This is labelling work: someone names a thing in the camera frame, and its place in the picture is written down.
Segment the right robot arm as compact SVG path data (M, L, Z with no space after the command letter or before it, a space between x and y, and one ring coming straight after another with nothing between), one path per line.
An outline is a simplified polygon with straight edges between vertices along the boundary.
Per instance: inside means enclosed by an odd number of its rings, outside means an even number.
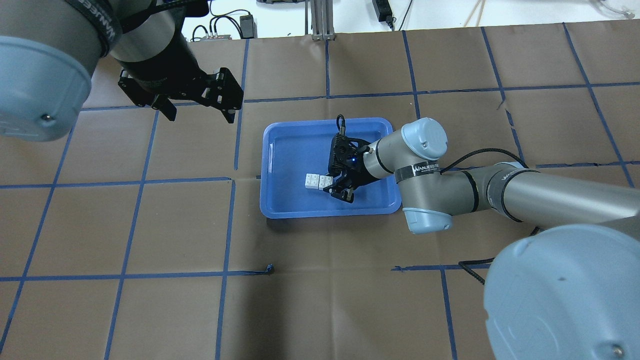
M500 237L483 285L496 360L639 358L639 190L562 177L510 162L441 168L448 137L423 117L377 140L348 136L338 115L324 191L352 203L356 189L394 180L412 234Z

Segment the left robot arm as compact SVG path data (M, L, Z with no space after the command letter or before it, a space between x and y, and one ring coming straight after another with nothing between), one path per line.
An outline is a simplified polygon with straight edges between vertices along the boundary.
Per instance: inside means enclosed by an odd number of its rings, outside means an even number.
M174 121L174 100L212 107L233 123L243 89L222 67L202 70L182 35L205 0L3 0L1 135L31 142L68 135L90 95L98 62L121 66L118 86L137 107Z

